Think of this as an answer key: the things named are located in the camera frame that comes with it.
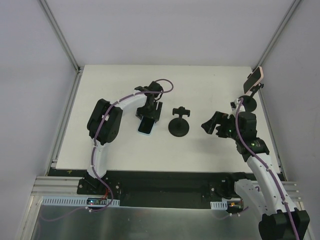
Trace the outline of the blue case phone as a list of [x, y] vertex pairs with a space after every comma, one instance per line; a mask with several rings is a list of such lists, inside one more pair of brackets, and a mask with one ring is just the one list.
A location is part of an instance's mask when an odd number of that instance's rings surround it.
[[137, 131], [140, 134], [149, 136], [152, 132], [155, 121], [151, 118], [143, 117], [140, 121]]

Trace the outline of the black phone stand one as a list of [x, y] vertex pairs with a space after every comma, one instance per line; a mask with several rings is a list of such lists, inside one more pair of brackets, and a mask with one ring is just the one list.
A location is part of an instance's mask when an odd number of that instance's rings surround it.
[[173, 118], [168, 124], [168, 131], [171, 135], [174, 137], [184, 137], [188, 134], [190, 125], [187, 120], [183, 118], [183, 116], [189, 117], [190, 113], [191, 111], [183, 106], [172, 109], [172, 115], [178, 115], [178, 117]]

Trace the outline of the black phone stand two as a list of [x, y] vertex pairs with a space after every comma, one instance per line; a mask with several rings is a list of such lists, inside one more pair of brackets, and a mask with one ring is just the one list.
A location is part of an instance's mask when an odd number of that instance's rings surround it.
[[245, 83], [243, 85], [244, 95], [240, 98], [243, 98], [242, 105], [245, 108], [246, 112], [253, 112], [257, 108], [257, 102], [254, 99], [254, 95], [258, 92], [260, 88], [263, 88], [264, 84], [258, 83], [257, 85], [253, 86], [249, 83]]

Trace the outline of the pink case phone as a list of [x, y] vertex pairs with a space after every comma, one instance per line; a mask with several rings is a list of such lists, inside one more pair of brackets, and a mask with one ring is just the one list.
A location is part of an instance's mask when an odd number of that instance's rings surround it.
[[247, 78], [243, 84], [243, 92], [247, 95], [253, 87], [258, 85], [264, 78], [263, 68], [258, 66]]

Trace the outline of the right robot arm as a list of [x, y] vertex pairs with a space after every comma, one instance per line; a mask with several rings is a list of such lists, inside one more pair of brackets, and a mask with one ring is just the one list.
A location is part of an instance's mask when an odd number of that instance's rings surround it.
[[230, 138], [254, 174], [258, 188], [249, 179], [225, 184], [230, 197], [240, 196], [257, 220], [263, 240], [302, 240], [310, 223], [306, 210], [299, 210], [274, 170], [266, 143], [257, 137], [257, 118], [252, 112], [227, 114], [216, 111], [201, 125], [207, 134]]

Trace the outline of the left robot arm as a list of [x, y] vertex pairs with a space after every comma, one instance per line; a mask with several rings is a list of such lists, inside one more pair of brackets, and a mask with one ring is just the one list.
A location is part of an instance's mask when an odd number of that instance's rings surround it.
[[148, 86], [138, 86], [133, 93], [111, 103], [100, 99], [96, 103], [87, 123], [89, 137], [92, 140], [92, 151], [89, 166], [83, 178], [78, 182], [77, 194], [104, 195], [110, 194], [107, 187], [107, 153], [109, 145], [120, 131], [124, 114], [135, 109], [135, 116], [140, 120], [138, 132], [149, 135], [160, 119], [162, 105], [160, 101], [166, 91], [160, 85], [162, 80], [152, 81]]

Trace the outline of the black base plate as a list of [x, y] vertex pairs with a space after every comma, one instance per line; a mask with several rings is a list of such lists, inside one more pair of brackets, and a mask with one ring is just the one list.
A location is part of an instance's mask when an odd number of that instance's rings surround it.
[[104, 195], [122, 207], [210, 209], [211, 202], [237, 198], [234, 184], [254, 181], [245, 172], [108, 171], [102, 181], [85, 173], [78, 182], [79, 195]]

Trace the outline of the right aluminium frame post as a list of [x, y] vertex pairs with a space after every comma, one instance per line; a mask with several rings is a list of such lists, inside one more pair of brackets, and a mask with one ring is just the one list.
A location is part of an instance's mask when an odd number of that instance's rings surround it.
[[252, 70], [255, 70], [257, 67], [262, 67], [268, 56], [270, 55], [273, 48], [276, 46], [277, 41], [280, 39], [282, 33], [284, 32], [285, 28], [291, 21], [292, 17], [296, 13], [297, 9], [303, 3], [303, 0], [293, 0], [287, 11], [285, 12], [283, 18], [281, 19], [280, 23], [278, 24], [275, 32], [273, 33], [272, 37], [268, 41], [265, 49], [263, 50], [260, 58], [258, 61], [251, 67]]

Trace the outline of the aluminium frame post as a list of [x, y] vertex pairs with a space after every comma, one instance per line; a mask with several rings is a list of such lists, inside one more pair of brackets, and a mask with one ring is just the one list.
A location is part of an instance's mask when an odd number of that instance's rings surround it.
[[45, 17], [47, 18], [47, 21], [49, 22], [59, 44], [62, 47], [62, 50], [64, 51], [65, 55], [67, 56], [69, 62], [71, 63], [72, 67], [74, 68], [76, 73], [79, 73], [81, 70], [80, 65], [78, 64], [55, 16], [52, 12], [48, 2], [46, 0], [37, 0], [39, 6], [41, 7]]
[[293, 0], [287, 11], [285, 12], [283, 18], [281, 19], [280, 23], [278, 24], [275, 32], [273, 33], [272, 37], [268, 41], [265, 49], [263, 50], [260, 58], [258, 61], [251, 67], [252, 70], [255, 70], [257, 67], [262, 67], [268, 56], [270, 55], [273, 48], [276, 46], [277, 41], [280, 39], [282, 33], [284, 32], [285, 28], [291, 21], [292, 17], [296, 13], [297, 9], [303, 3], [303, 0]]

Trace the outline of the left aluminium frame post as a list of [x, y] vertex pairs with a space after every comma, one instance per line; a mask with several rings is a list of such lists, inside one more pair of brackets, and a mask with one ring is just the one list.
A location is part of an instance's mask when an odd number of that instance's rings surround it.
[[81, 70], [80, 65], [78, 64], [55, 16], [52, 12], [48, 2], [46, 0], [37, 0], [39, 6], [41, 7], [45, 17], [47, 18], [47, 21], [49, 22], [59, 44], [62, 47], [62, 50], [64, 51], [65, 55], [67, 56], [69, 62], [71, 63], [72, 67], [74, 68], [76, 73], [79, 73]]

